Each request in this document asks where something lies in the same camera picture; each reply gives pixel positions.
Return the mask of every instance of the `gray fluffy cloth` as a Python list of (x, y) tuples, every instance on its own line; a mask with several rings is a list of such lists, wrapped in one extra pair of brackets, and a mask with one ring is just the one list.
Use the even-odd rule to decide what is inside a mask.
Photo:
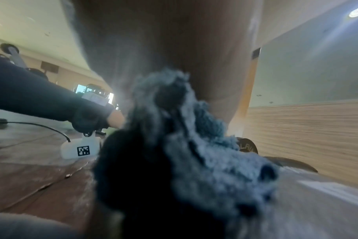
[(188, 79), (173, 70), (139, 79), (126, 124), (101, 150), (97, 197), (125, 215), (124, 238), (237, 237), (271, 201), (275, 166), (239, 152)]

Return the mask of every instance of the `white device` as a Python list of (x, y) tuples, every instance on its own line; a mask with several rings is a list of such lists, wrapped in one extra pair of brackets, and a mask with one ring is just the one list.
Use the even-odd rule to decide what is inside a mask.
[(91, 136), (82, 136), (81, 139), (73, 139), (61, 145), (61, 157), (63, 159), (75, 159), (88, 156), (97, 156), (101, 147), (101, 138), (95, 137), (95, 132)]

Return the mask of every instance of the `ceiling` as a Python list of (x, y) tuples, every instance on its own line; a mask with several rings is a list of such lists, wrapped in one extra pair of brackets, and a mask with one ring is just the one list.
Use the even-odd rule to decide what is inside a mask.
[(263, 46), (250, 107), (358, 98), (358, 17), (348, 1)]
[[(266, 0), (256, 47), (345, 1)], [(88, 70), (59, 0), (0, 0), (0, 40)]]

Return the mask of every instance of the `gray pants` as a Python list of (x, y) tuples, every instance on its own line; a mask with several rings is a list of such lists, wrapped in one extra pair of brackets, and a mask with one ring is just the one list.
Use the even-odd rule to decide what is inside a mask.
[(30, 215), (0, 213), (0, 239), (80, 239), (74, 229), (60, 222)]

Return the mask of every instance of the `black sleeve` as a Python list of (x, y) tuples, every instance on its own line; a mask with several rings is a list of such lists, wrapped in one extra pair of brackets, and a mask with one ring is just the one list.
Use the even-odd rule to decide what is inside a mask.
[(76, 130), (87, 133), (107, 128), (106, 118), (113, 107), (82, 99), (76, 93), (0, 57), (0, 109), (52, 120), (68, 120), (76, 125)]

